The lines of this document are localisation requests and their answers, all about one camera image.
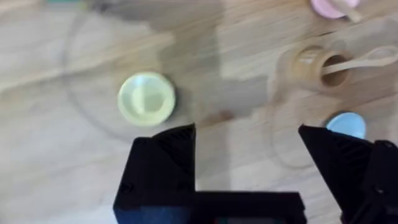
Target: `wood grain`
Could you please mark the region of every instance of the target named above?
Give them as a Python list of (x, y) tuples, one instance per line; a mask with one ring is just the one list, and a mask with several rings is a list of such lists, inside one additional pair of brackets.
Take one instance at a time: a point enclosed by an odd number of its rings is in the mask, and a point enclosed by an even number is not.
[[(398, 143), (397, 64), (359, 69), (330, 96), (281, 72), (284, 53), (303, 44), (357, 56), (398, 45), (397, 1), (363, 0), (356, 25), (321, 18), (306, 0), (125, 4), (0, 18), (0, 223), (116, 223), (111, 205), (132, 140), (220, 111), (234, 119), (198, 130), (198, 190), (300, 191), (309, 223), (338, 223), (298, 126), (353, 110), (368, 139)], [(178, 93), (175, 113), (155, 128), (131, 126), (116, 105), (122, 82), (142, 70), (165, 74)]]

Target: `spoon handle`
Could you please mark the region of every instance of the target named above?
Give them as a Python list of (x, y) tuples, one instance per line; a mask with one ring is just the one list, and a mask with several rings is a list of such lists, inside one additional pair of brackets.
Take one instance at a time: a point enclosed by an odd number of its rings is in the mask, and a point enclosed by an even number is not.
[(330, 0), (332, 5), (339, 9), (342, 13), (346, 14), (351, 21), (359, 23), (362, 21), (362, 15), (351, 8), (345, 0)]
[(359, 68), (359, 67), (378, 67), (380, 65), (375, 65), (372, 63), (366, 63), (364, 61), (349, 61), (349, 62), (343, 62), (343, 63), (339, 63), (336, 65), (330, 65), (327, 67), (323, 67), (322, 70), (322, 75), (327, 75), (327, 74), (331, 74), (331, 73), (335, 73), (335, 72), (339, 72), (339, 71), (343, 71), (343, 70), (347, 70), (350, 68)]

